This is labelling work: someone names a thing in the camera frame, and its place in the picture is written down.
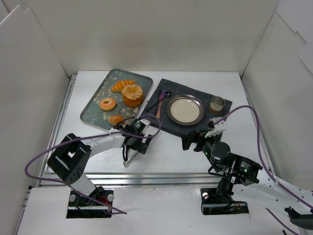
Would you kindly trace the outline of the stainless steel tongs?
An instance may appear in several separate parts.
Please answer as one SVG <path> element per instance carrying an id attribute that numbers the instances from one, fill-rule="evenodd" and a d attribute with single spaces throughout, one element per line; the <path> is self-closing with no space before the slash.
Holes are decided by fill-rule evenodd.
<path id="1" fill-rule="evenodd" d="M 123 156 L 123 166 L 127 168 L 132 160 L 139 154 L 138 151 L 130 149 L 128 147 L 123 147 L 122 156 Z"/>

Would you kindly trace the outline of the small round orange bun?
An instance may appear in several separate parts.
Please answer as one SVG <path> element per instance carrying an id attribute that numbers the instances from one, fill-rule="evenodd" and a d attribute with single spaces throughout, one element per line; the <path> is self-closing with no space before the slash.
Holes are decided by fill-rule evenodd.
<path id="1" fill-rule="evenodd" d="M 116 126 L 118 123 L 123 122 L 123 121 L 124 121 L 124 118 L 120 115 L 113 115 L 113 116 L 110 116 L 108 119 L 109 124 L 112 126 Z"/>

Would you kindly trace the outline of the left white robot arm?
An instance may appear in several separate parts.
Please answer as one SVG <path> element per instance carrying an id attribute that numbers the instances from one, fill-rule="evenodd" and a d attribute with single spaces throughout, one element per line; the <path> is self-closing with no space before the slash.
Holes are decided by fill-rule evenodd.
<path id="1" fill-rule="evenodd" d="M 84 170 L 90 157 L 101 152 L 121 148 L 123 164 L 126 165 L 137 153 L 145 154 L 151 135 L 146 134 L 150 126 L 147 119 L 135 119 L 130 125 L 115 126 L 102 138 L 78 140 L 73 133 L 68 134 L 47 161 L 49 168 L 69 187 L 96 198 L 102 190 L 96 187 L 85 175 Z"/>

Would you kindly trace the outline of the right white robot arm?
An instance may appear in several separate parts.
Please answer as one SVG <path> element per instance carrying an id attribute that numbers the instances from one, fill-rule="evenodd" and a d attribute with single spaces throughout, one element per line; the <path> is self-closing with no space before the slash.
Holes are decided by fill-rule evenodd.
<path id="1" fill-rule="evenodd" d="M 313 193 L 294 186 L 267 173 L 259 163 L 231 153 L 227 143 L 204 132 L 181 134 L 182 148 L 196 144 L 195 152 L 202 152 L 221 180 L 216 194 L 228 200 L 245 200 L 286 212 L 290 222 L 300 228 L 313 228 Z"/>

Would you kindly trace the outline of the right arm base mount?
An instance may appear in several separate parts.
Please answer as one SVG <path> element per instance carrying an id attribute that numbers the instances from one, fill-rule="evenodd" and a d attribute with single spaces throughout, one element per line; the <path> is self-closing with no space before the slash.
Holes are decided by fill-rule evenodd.
<path id="1" fill-rule="evenodd" d="M 201 188 L 201 212 L 203 215 L 249 214 L 247 202 L 220 197 L 216 188 Z"/>

